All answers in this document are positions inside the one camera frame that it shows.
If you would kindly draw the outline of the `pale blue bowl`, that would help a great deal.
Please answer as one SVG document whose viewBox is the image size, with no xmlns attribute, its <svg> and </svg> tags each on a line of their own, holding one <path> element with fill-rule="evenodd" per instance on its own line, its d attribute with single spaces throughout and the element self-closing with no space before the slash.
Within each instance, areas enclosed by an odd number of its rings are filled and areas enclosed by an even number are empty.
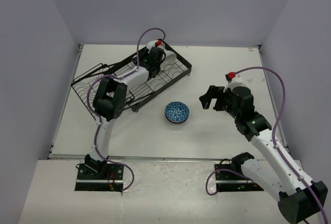
<svg viewBox="0 0 331 224">
<path fill-rule="evenodd" d="M 170 69 L 176 62 L 177 56 L 174 52 L 164 50 L 164 56 L 160 65 L 161 71 Z"/>
<path fill-rule="evenodd" d="M 145 70 L 145 68 L 143 67 L 143 57 L 142 56 L 139 56 L 139 59 L 137 59 L 137 56 L 135 55 L 131 59 L 131 65 L 132 65 L 132 69 L 134 70 L 134 72 Z"/>
<path fill-rule="evenodd" d="M 152 45 L 152 42 L 153 42 L 153 41 L 148 42 L 147 45 L 146 45 L 146 48 L 147 48 L 149 51 L 150 51 L 153 47 L 155 47 L 155 46 Z"/>
</svg>

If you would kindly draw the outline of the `red patterned white bowl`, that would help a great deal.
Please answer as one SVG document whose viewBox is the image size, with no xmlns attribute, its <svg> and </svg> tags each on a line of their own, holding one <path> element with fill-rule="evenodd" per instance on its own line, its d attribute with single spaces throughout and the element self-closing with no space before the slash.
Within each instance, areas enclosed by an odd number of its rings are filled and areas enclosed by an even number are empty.
<svg viewBox="0 0 331 224">
<path fill-rule="evenodd" d="M 170 123 L 182 124 L 188 120 L 190 110 L 183 102 L 173 101 L 166 105 L 164 115 Z"/>
</svg>

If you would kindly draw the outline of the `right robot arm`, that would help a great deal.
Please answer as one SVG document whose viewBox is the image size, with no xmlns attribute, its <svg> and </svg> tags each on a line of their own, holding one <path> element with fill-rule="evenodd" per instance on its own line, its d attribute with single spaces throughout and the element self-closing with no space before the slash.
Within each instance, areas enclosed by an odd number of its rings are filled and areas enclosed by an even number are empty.
<svg viewBox="0 0 331 224">
<path fill-rule="evenodd" d="M 203 109 L 209 108 L 212 99 L 216 100 L 213 109 L 231 115 L 238 132 L 271 167 L 264 168 L 252 155 L 244 153 L 236 156 L 238 162 L 231 165 L 231 174 L 237 179 L 249 178 L 268 192 L 289 223 L 306 221 L 321 212 L 328 193 L 326 185 L 309 176 L 278 141 L 270 123 L 255 110 L 251 90 L 245 86 L 211 85 L 199 98 Z"/>
</svg>

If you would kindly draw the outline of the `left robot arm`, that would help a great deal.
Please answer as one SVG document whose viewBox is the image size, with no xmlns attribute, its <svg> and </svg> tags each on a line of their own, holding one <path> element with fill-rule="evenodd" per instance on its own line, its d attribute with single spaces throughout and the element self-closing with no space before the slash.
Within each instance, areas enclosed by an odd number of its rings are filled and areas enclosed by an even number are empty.
<svg viewBox="0 0 331 224">
<path fill-rule="evenodd" d="M 101 179 L 107 174 L 110 136 L 116 119 L 124 111 L 128 91 L 155 78 L 165 57 L 161 47 L 146 49 L 144 53 L 137 54 L 137 64 L 130 71 L 119 76 L 105 74 L 96 79 L 88 89 L 87 97 L 90 98 L 93 86 L 99 84 L 93 102 L 87 103 L 98 118 L 93 149 L 84 159 L 94 178 Z"/>
</svg>

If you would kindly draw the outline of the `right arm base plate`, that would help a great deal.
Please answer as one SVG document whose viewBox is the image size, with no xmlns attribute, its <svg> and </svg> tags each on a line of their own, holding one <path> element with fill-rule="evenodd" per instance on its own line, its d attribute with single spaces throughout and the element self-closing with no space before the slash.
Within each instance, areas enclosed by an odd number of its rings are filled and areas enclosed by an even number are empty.
<svg viewBox="0 0 331 224">
<path fill-rule="evenodd" d="M 232 162 L 214 164 L 215 170 L 227 169 L 242 174 L 238 165 Z M 255 182 L 235 175 L 228 171 L 220 171 L 215 174 L 216 189 L 218 192 L 245 192 L 263 191 Z"/>
</svg>

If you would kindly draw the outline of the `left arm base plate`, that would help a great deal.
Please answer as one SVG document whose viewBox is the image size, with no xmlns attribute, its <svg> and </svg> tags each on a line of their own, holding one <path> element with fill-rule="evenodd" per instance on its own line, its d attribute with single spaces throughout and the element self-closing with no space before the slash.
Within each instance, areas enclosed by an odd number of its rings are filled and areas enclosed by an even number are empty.
<svg viewBox="0 0 331 224">
<path fill-rule="evenodd" d="M 95 172 L 84 163 L 76 165 L 78 170 L 75 191 L 122 192 L 124 167 L 108 163 L 100 172 Z"/>
</svg>

